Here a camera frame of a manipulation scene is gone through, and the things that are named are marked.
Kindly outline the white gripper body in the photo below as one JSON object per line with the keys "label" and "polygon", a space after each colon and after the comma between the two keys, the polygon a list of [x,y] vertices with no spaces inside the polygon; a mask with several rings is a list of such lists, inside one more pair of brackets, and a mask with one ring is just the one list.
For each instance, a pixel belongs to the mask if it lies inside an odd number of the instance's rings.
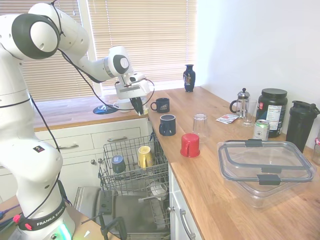
{"label": "white gripper body", "polygon": [[148,81],[143,79],[133,83],[131,86],[122,86],[117,83],[115,89],[116,95],[120,100],[145,97],[148,94]]}

